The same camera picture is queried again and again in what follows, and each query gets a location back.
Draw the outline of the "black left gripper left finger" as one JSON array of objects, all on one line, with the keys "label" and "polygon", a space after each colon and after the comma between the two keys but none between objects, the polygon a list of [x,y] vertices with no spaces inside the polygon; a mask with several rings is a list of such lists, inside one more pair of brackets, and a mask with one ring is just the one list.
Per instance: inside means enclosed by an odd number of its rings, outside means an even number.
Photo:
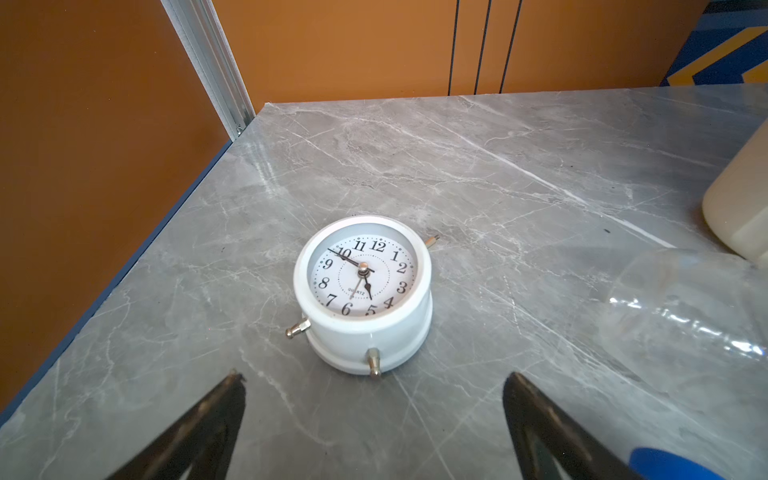
[{"label": "black left gripper left finger", "polygon": [[245,378],[232,371],[110,477],[224,479],[245,407]]}]

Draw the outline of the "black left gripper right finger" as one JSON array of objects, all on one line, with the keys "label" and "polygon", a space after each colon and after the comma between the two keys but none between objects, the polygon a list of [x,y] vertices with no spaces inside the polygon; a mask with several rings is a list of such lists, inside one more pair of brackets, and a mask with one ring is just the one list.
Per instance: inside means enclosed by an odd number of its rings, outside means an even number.
[{"label": "black left gripper right finger", "polygon": [[503,406],[524,479],[639,479],[520,372],[503,389]]}]

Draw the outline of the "clear blue-cap water bottle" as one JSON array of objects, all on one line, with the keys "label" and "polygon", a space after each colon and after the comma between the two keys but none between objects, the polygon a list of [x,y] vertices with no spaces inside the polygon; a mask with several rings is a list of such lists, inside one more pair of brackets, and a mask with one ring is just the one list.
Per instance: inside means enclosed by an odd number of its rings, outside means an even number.
[{"label": "clear blue-cap water bottle", "polygon": [[604,349],[744,448],[767,476],[767,271],[739,256],[662,249],[634,257],[606,295]]}]

